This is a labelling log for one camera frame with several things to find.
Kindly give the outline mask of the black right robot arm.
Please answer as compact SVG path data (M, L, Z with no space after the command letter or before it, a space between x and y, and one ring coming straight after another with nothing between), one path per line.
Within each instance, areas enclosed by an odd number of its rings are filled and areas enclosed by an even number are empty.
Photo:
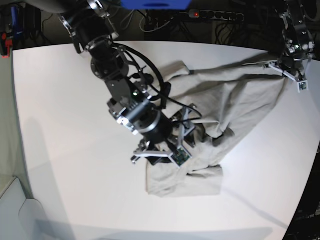
M140 52L115 43L116 31L107 25L109 13L98 0L31 0L29 4L57 14L78 54L91 55L91 70L107 86L110 115L132 134L142 135L131 161L145 158L151 165L172 163L181 167L191 158L185 147L195 129L181 105L177 116L164 114L171 85Z

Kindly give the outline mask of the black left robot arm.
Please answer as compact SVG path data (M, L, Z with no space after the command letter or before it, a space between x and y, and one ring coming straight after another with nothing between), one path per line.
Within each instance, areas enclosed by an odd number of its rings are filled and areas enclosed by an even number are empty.
M282 0L278 8L283 21L282 65L296 73L305 71L304 61L312 60L315 42L307 28L305 9L300 0Z

